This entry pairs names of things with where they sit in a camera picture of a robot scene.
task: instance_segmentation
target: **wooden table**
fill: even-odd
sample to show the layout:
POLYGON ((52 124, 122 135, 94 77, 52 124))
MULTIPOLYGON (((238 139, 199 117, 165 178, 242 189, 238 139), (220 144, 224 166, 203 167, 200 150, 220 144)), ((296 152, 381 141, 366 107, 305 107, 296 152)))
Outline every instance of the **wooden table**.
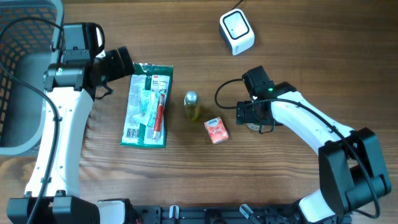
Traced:
MULTIPOLYGON (((378 136, 393 190, 382 215, 398 218, 398 14, 393 1, 247 1, 241 7, 256 34, 233 57, 218 21, 235 2, 67 4, 65 22, 96 22, 106 49, 127 46, 135 62, 174 65, 167 147, 119 145, 130 78, 110 84, 115 94, 95 101, 80 161, 81 197, 90 202, 130 198, 134 205, 292 203, 319 188, 318 158, 291 130, 259 135, 236 125, 234 110, 216 107, 226 80, 263 65, 275 83, 287 81, 337 121, 378 136), (183 97, 200 96, 201 116, 185 119, 183 97), (222 117, 230 139, 212 145, 203 122, 222 117)), ((227 86, 220 103, 247 100, 243 83, 227 86)), ((0 223, 10 197, 21 197, 33 157, 0 157, 0 223)), ((367 210, 373 212, 373 205, 367 210)))

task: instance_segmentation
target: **bottle cap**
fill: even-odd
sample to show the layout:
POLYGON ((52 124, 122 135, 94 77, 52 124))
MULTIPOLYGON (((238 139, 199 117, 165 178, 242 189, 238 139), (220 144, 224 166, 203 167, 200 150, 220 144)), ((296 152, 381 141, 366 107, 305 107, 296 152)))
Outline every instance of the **bottle cap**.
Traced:
POLYGON ((197 93, 195 93, 194 91, 189 91, 186 95, 185 95, 185 101, 187 103, 196 103, 198 101, 198 95, 197 93))

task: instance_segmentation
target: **small glass bottle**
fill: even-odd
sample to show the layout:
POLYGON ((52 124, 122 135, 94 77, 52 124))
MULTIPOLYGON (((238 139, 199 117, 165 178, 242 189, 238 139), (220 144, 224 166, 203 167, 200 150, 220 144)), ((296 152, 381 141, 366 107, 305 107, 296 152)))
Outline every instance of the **small glass bottle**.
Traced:
POLYGON ((199 117, 200 105, 198 95, 194 91, 189 91, 184 98, 185 114, 190 121, 199 117))

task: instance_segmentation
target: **barcode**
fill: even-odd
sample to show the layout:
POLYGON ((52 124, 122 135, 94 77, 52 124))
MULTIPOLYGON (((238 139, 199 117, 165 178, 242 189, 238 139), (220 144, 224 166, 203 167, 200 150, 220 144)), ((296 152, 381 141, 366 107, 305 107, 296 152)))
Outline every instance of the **barcode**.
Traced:
POLYGON ((152 137, 154 136, 154 128, 147 126, 146 131, 147 131, 147 139, 152 139, 152 137))
POLYGON ((139 129, 127 128, 126 138, 138 138, 139 129))

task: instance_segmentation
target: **basket mesh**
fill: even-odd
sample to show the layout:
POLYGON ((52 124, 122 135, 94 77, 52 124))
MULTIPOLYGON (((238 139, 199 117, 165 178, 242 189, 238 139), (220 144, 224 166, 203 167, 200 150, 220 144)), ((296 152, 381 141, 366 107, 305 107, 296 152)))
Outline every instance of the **basket mesh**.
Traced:
MULTIPOLYGON (((18 4, 13 7, 0 6, 0 31, 9 22, 21 17, 41 17, 55 22, 57 11, 52 6, 40 4, 24 6, 18 4)), ((24 55, 45 52, 50 50, 53 36, 53 27, 40 21, 21 21, 14 24, 4 34, 0 42, 0 60, 3 65, 15 73, 18 61, 24 55)), ((7 104, 10 99, 12 80, 0 68, 0 138, 7 118, 7 104)))

